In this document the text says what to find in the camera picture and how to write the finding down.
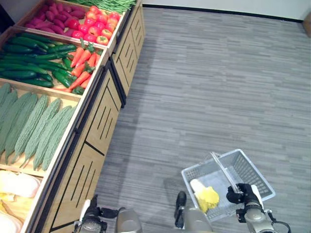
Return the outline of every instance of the gray carpet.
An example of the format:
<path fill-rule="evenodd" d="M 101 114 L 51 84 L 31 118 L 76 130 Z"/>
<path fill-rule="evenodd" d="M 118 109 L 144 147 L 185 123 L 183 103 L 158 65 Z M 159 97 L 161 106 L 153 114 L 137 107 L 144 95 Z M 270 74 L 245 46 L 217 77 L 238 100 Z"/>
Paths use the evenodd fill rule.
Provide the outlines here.
<path fill-rule="evenodd" d="M 173 227 L 181 170 L 242 149 L 293 233 L 311 225 L 310 40 L 298 23 L 144 8 L 146 38 L 98 182 L 99 204 L 134 208 L 145 232 Z M 114 221 L 108 228 L 112 233 Z M 246 233 L 232 217 L 215 232 Z"/>

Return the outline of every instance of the gray plastic basket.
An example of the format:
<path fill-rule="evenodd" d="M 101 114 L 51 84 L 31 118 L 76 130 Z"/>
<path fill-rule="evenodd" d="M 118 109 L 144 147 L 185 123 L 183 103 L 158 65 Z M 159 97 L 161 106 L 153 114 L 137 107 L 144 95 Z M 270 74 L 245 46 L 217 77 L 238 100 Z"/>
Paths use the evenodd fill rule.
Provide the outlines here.
<path fill-rule="evenodd" d="M 276 195 L 273 188 L 241 149 L 222 154 L 219 160 L 235 183 L 255 184 L 262 201 L 268 200 Z M 236 205 L 227 200 L 227 188 L 230 186 L 230 183 L 214 159 L 188 167 L 182 170 L 181 174 L 196 208 L 199 208 L 199 204 L 190 186 L 191 180 L 198 179 L 206 187 L 212 186 L 218 193 L 220 198 L 218 206 L 215 209 L 207 211 L 207 217 L 211 222 L 231 216 L 235 213 L 236 209 L 243 207 L 243 204 Z"/>

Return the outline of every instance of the carrot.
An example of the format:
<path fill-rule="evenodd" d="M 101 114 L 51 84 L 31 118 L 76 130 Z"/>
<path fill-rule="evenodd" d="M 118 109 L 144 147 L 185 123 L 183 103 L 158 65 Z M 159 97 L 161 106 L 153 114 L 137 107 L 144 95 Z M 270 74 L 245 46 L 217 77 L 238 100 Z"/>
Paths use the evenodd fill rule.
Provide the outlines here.
<path fill-rule="evenodd" d="M 87 80 L 91 75 L 87 72 L 84 71 L 69 87 L 69 89 L 73 90 L 75 89 L 78 85 L 83 83 L 85 80 Z"/>
<path fill-rule="evenodd" d="M 76 55 L 76 52 L 69 52 L 68 55 L 70 55 L 68 58 L 72 60 L 73 57 Z"/>
<path fill-rule="evenodd" d="M 77 62 L 79 61 L 79 59 L 81 58 L 83 53 L 84 53 L 84 49 L 83 48 L 81 48 L 81 47 L 77 48 L 76 54 L 75 54 L 75 56 L 74 56 L 74 58 L 72 60 L 72 63 L 70 65 L 71 68 L 73 68 L 77 64 Z"/>
<path fill-rule="evenodd" d="M 86 62 L 90 57 L 91 57 L 91 52 L 89 50 L 84 50 L 84 52 L 82 53 L 80 59 L 75 64 L 76 67 L 78 67 L 79 65 L 83 64 L 84 62 Z"/>
<path fill-rule="evenodd" d="M 96 66 L 97 66 L 97 63 L 98 63 L 100 57 L 101 57 L 101 56 L 100 56 L 99 54 L 96 53 L 96 59 L 95 59 L 95 65 L 96 65 Z"/>
<path fill-rule="evenodd" d="M 89 60 L 88 60 L 88 65 L 90 66 L 90 67 L 93 67 L 93 66 L 95 66 L 95 60 L 96 60 L 96 53 L 93 53 L 92 55 L 91 55 L 91 57 L 89 58 Z"/>
<path fill-rule="evenodd" d="M 76 76 L 76 77 L 79 77 L 85 67 L 86 67 L 86 65 L 83 63 L 83 64 L 79 65 L 78 67 L 75 67 L 75 69 L 73 69 L 71 74 Z"/>
<path fill-rule="evenodd" d="M 85 80 L 80 86 L 86 89 L 88 82 L 90 81 L 91 77 L 89 77 L 87 80 Z"/>
<path fill-rule="evenodd" d="M 52 89 L 57 90 L 57 91 L 65 91 L 65 92 L 71 93 L 71 89 L 69 89 L 69 88 L 52 88 Z"/>

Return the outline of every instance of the black cable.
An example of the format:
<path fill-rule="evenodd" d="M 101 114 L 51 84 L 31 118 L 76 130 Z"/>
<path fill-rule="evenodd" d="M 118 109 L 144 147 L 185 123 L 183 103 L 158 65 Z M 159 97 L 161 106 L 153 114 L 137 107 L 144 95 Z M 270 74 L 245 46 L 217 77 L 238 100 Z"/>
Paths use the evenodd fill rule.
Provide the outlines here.
<path fill-rule="evenodd" d="M 270 217 L 272 223 L 271 225 L 273 226 L 275 223 L 277 224 L 282 224 L 284 225 L 285 227 L 287 227 L 288 229 L 288 232 L 287 233 L 292 233 L 292 230 L 291 230 L 291 227 L 290 225 L 288 225 L 286 222 L 281 222 L 281 221 L 277 221 L 276 218 L 273 217 L 272 213 L 268 213 L 268 216 Z"/>

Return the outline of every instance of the basket handle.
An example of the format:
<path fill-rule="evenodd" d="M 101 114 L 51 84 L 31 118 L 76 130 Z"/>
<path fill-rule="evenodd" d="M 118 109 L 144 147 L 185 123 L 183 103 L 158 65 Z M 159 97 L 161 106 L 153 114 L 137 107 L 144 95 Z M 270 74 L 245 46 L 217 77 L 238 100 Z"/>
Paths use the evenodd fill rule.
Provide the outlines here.
<path fill-rule="evenodd" d="M 210 153 L 213 157 L 213 159 L 215 160 L 215 162 L 218 164 L 218 166 L 220 167 L 220 169 L 223 171 L 225 177 L 227 178 L 227 180 L 229 181 L 229 183 L 231 184 L 231 187 L 233 189 L 233 191 L 235 193 L 240 193 L 239 188 L 237 187 L 237 185 L 234 183 L 233 179 L 231 178 L 230 174 L 226 171 L 226 169 L 224 168 L 224 166 L 222 165 L 222 163 L 219 161 L 217 155 L 215 154 L 215 152 L 211 152 Z"/>

